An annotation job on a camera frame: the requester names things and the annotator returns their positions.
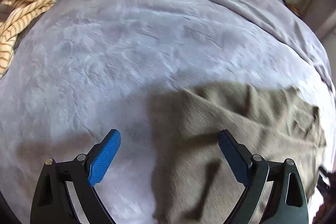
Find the bed sheet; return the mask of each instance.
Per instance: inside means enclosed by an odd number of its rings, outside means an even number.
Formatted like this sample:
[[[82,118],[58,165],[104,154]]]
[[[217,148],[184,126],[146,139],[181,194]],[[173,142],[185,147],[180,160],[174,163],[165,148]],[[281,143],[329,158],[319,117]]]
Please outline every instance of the bed sheet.
[[[326,60],[312,32],[301,40]],[[223,80],[297,86],[321,109],[324,165],[331,168],[332,89],[313,65],[254,22],[209,0],[57,0],[22,40],[0,81],[4,197],[29,223],[43,162],[71,160],[116,128],[120,150],[95,188],[118,224],[155,223],[151,179],[158,151],[152,138],[169,142],[156,125],[172,121],[165,120],[164,101],[155,112],[152,102]],[[316,209],[310,208],[310,219]]]

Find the cream striped cloth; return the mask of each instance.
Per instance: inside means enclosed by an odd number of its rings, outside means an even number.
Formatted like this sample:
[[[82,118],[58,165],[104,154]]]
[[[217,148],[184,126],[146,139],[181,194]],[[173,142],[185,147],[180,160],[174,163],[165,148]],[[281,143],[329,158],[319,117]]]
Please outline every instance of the cream striped cloth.
[[[41,13],[49,10],[56,0],[1,0],[14,7],[5,22],[0,22],[0,78],[8,70],[14,56],[17,35]]]

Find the brown cloth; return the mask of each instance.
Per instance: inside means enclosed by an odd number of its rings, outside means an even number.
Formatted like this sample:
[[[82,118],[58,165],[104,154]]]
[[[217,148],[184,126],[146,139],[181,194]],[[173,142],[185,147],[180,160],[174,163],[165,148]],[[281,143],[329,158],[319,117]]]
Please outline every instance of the brown cloth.
[[[167,184],[162,184],[169,193],[164,193],[154,215],[158,223],[220,224],[228,217],[244,186],[218,146],[222,129],[266,160],[294,159],[310,198],[326,140],[318,107],[301,100],[297,88],[263,90],[219,83],[185,90],[182,98],[180,121],[175,121],[180,133],[171,149],[176,157],[162,160],[171,169]],[[259,223],[271,187],[268,182],[252,223]]]

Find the striped towel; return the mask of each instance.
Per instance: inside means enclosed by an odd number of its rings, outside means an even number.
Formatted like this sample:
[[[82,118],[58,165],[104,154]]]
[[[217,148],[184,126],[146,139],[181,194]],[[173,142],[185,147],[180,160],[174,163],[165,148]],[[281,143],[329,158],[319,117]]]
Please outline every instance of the striped towel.
[[[14,43],[17,35],[41,13],[49,10],[56,0],[1,0],[14,10],[5,22],[0,22],[0,78],[8,70],[14,56]]]

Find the crumpled cloth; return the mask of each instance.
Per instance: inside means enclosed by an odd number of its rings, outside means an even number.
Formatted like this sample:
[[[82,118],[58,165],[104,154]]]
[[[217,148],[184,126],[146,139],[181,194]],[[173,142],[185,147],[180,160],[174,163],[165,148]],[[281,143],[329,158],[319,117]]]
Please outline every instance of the crumpled cloth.
[[[219,146],[228,129],[238,143],[266,160],[292,158],[307,199],[314,193],[326,147],[320,110],[299,97],[294,87],[257,89],[216,83],[182,92],[175,145],[165,159],[162,190],[155,191],[158,223],[223,223],[244,186],[238,183]],[[259,223],[272,183],[267,183],[252,223]]]
[[[6,73],[14,56],[17,35],[41,13],[49,10],[56,0],[2,0],[14,8],[5,22],[0,22],[0,78]]]

